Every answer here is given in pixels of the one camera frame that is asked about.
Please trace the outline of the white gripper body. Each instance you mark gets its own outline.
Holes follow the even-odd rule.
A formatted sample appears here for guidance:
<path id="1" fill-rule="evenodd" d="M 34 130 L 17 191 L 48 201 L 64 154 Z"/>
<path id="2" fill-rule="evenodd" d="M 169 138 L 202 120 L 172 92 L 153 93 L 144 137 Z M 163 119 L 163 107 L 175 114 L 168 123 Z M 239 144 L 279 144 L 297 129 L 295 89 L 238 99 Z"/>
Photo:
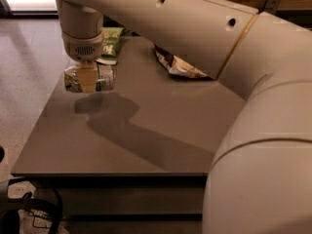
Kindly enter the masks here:
<path id="1" fill-rule="evenodd" d="M 62 32 L 62 40 L 68 56 L 76 61 L 93 61 L 102 54 L 102 31 L 71 30 Z"/>

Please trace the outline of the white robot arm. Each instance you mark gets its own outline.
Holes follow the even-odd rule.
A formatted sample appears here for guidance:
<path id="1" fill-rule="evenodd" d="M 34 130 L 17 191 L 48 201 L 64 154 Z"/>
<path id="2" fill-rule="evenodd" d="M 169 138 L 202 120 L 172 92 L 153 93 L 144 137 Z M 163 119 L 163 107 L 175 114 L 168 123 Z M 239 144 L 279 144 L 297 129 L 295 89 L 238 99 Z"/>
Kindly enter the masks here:
<path id="1" fill-rule="evenodd" d="M 312 31 L 225 0 L 57 0 L 67 54 L 109 17 L 240 96 L 212 162 L 203 234 L 312 234 Z"/>

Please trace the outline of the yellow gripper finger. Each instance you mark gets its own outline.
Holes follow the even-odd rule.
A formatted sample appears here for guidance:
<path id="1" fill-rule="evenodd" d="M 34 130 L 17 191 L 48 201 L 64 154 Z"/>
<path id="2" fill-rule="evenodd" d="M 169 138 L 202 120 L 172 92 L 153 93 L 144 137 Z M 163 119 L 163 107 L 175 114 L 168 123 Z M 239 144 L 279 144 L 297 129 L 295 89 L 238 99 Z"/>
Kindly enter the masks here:
<path id="1" fill-rule="evenodd" d="M 96 90 L 98 67 L 94 61 L 80 61 L 76 64 L 76 76 L 83 93 L 93 93 Z"/>

